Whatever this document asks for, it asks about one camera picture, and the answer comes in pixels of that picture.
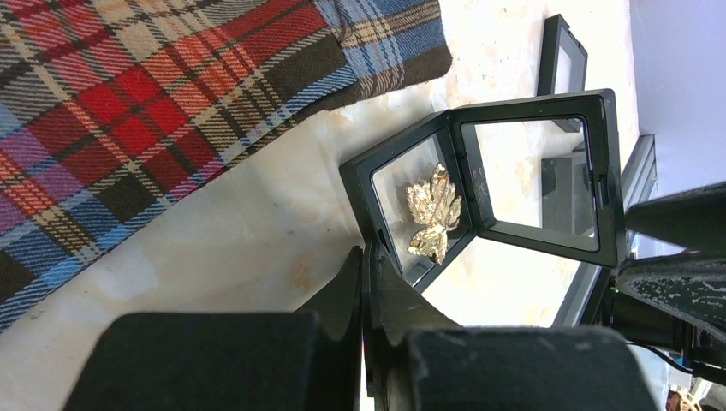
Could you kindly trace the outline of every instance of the white table surface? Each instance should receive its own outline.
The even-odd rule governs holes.
[[[535,93],[544,18],[562,13],[589,53],[587,89],[616,91],[621,161],[638,136],[628,0],[443,0],[454,56],[438,80],[303,122],[132,236],[0,335],[0,410],[59,409],[100,333],[124,313],[288,311],[362,239],[338,165],[446,107]],[[541,139],[483,146],[495,207],[535,201]],[[465,325],[549,325],[577,263],[474,241],[425,292]]]

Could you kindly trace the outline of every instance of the white wall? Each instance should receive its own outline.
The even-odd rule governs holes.
[[[659,194],[726,180],[726,0],[631,0],[631,21]]]

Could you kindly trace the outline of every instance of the gold leaf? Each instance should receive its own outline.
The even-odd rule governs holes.
[[[456,186],[449,182],[449,173],[439,163],[429,182],[406,187],[406,194],[414,222],[426,226],[411,239],[408,252],[442,264],[449,248],[447,233],[459,226],[461,215],[461,196],[456,196]]]

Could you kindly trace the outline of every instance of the black cable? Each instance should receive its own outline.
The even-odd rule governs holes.
[[[669,366],[674,367],[676,370],[678,370],[680,372],[684,372],[686,374],[693,375],[693,370],[689,370],[686,367],[678,364],[677,362],[673,361],[673,359],[670,358],[668,355],[663,354],[662,352],[660,352],[659,350],[651,347],[650,345],[639,344],[637,342],[631,342],[631,341],[626,342],[626,344],[627,345],[633,345],[635,347],[640,347],[640,348],[647,349],[648,351],[650,351],[650,352],[654,353],[655,355],[657,355],[661,360],[665,361]]]

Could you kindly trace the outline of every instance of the folded fabric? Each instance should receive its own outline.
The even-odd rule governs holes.
[[[0,331],[320,110],[444,74],[426,0],[0,0]]]

